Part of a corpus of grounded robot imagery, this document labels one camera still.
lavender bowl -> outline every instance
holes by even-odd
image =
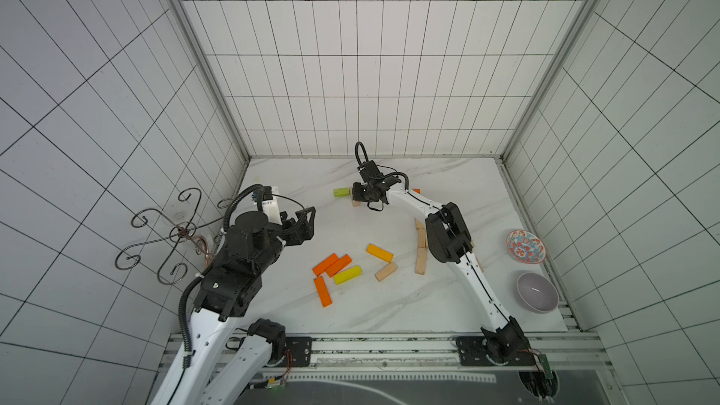
[[[517,292],[523,302],[538,313],[549,313],[560,303],[555,286],[540,274],[522,274],[517,279]]]

orange wooden block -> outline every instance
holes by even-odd
[[[331,266],[328,267],[328,269],[325,270],[325,272],[333,277],[335,274],[342,271],[342,269],[353,262],[353,259],[349,256],[345,255],[342,258],[340,258],[338,261],[334,262]]]
[[[322,307],[325,308],[333,303],[328,292],[328,287],[325,286],[325,279],[317,277],[315,279],[315,289],[318,290],[319,301],[322,303]]]
[[[331,256],[328,256],[325,258],[319,265],[312,268],[312,272],[315,274],[316,277],[319,277],[322,275],[330,266],[335,264],[335,262],[338,261],[338,256],[335,254],[332,254]]]

decorative plate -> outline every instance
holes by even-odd
[[[537,265],[545,259],[545,245],[527,230],[511,231],[508,235],[510,254],[523,263]]]

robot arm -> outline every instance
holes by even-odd
[[[277,190],[254,184],[236,197],[225,212],[225,238],[215,260],[183,292],[178,308],[184,350],[179,350],[152,405],[232,404],[258,369],[279,363],[285,347],[285,327],[259,319],[247,329],[232,361],[208,384],[225,343],[240,326],[240,318],[262,286],[261,274],[286,246],[300,245],[315,234],[315,208],[297,212],[297,221],[280,213]],[[241,213],[230,226],[238,203],[250,193],[257,211]],[[192,289],[200,284],[189,323],[185,308]]]
[[[365,161],[361,162],[358,148]],[[434,202],[409,189],[408,176],[402,172],[383,175],[374,161],[367,159],[362,142],[355,145],[358,171],[365,183],[353,184],[353,200],[382,202],[400,206],[416,219],[425,221],[427,247],[440,263],[450,262],[462,279],[470,298],[480,313],[481,329],[485,337],[485,356],[495,365],[505,365],[518,350],[529,348],[529,342],[517,320],[500,303],[473,256],[470,232],[460,209],[453,202],[445,205]]]

yellow wooden block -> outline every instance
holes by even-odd
[[[388,252],[387,250],[383,250],[377,246],[373,246],[373,244],[368,244],[367,249],[365,249],[365,252],[369,253],[370,255],[374,257],[378,257],[381,260],[385,261],[386,263],[390,263],[392,261],[392,254]]]
[[[339,272],[335,274],[333,277],[333,280],[335,281],[336,285],[344,284],[348,280],[352,280],[355,277],[358,277],[362,274],[362,269],[360,269],[360,266],[351,267],[350,269],[345,269],[342,272]]]

